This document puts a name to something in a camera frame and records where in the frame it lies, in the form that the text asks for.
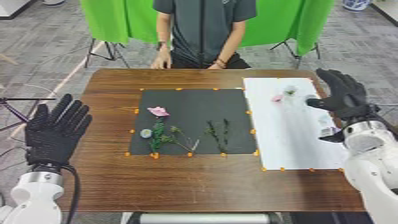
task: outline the gray carpet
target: gray carpet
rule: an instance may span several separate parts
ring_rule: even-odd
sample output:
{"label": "gray carpet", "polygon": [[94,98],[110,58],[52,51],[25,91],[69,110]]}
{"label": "gray carpet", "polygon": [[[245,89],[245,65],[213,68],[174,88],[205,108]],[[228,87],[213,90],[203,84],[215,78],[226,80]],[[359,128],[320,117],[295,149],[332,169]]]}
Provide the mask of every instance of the gray carpet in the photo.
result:
{"label": "gray carpet", "polygon": [[[322,60],[311,52],[300,69],[318,67],[340,69],[366,84],[372,102],[384,104],[388,120],[398,124],[398,28],[373,9],[363,13],[343,10],[340,1],[332,10],[325,32],[320,38]],[[20,63],[18,66],[0,60],[0,97],[48,96],[80,64],[91,41],[91,33],[82,15],[78,0],[69,0],[48,8],[39,2],[13,21],[0,21],[0,53]],[[256,69],[293,69],[295,60],[284,47],[270,51],[272,45],[240,49],[242,57]],[[133,68],[148,68],[155,58],[155,47],[137,40],[121,49]],[[71,93],[78,98],[100,68],[123,68],[121,61],[93,58],[89,69],[80,68],[57,91],[57,96]],[[18,103],[16,108],[27,112],[32,103]],[[0,108],[0,125],[13,123],[14,117]],[[14,146],[23,146],[23,134],[9,139],[11,132],[0,133],[0,153]],[[0,158],[0,191],[7,203],[11,187],[25,173],[23,150],[16,149]],[[82,214],[78,223],[117,223],[112,217]]]}

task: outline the green backdrop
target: green backdrop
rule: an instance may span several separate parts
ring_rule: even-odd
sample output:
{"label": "green backdrop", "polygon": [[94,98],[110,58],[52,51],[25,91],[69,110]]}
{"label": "green backdrop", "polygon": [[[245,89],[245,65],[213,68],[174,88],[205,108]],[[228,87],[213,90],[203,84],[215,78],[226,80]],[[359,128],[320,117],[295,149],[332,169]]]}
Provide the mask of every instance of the green backdrop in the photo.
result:
{"label": "green backdrop", "polygon": [[[258,0],[258,17],[247,22],[242,47],[297,40],[297,54],[313,49],[334,0]],[[128,43],[157,42],[153,0],[82,0],[93,37]]]}

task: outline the white robotic arm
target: white robotic arm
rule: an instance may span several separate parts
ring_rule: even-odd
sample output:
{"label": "white robotic arm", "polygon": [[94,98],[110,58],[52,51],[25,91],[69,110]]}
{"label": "white robotic arm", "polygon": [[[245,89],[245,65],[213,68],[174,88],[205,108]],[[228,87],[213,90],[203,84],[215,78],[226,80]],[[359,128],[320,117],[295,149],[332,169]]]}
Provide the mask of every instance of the white robotic arm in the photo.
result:
{"label": "white robotic arm", "polygon": [[348,182],[361,191],[377,224],[398,222],[398,143],[382,122],[364,121],[345,129]]}
{"label": "white robotic arm", "polygon": [[61,224],[62,214],[55,200],[64,194],[62,176],[52,172],[23,174],[11,191],[18,207],[0,208],[4,224]]}

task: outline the person's hand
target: person's hand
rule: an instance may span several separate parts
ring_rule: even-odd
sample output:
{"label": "person's hand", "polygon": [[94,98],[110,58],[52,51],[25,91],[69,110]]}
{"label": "person's hand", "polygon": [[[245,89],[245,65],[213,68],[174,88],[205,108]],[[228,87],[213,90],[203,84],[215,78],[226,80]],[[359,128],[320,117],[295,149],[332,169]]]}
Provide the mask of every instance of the person's hand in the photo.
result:
{"label": "person's hand", "polygon": [[45,104],[38,107],[34,119],[25,128],[27,146],[30,147],[29,165],[52,163],[64,166],[69,164],[78,141],[93,121],[93,116],[87,115],[87,105],[80,100],[73,104],[71,101],[73,97],[66,94],[52,113],[48,113]]}
{"label": "person's hand", "polygon": [[208,67],[208,69],[222,69],[222,67],[221,67],[221,65],[215,63],[215,64]]}
{"label": "person's hand", "polygon": [[171,51],[169,48],[162,48],[158,51],[158,56],[151,65],[153,69],[171,69]]}
{"label": "person's hand", "polygon": [[331,88],[331,96],[325,99],[308,99],[308,105],[334,112],[341,120],[370,115],[364,85],[350,75],[336,70],[316,70],[322,80]]}

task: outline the twig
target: twig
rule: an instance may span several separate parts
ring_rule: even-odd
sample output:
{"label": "twig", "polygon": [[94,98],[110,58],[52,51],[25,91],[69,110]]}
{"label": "twig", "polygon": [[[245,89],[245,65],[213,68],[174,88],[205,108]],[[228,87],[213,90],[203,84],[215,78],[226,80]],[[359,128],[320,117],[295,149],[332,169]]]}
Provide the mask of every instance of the twig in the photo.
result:
{"label": "twig", "polygon": [[217,132],[215,132],[215,126],[213,126],[213,122],[208,121],[208,134],[212,135],[213,139],[215,139],[215,142],[217,142],[217,145],[219,145],[219,150],[221,150],[221,153],[226,153],[226,149],[221,145],[221,138],[217,136]]}
{"label": "twig", "polygon": [[224,119],[224,144],[228,148],[229,121]]}

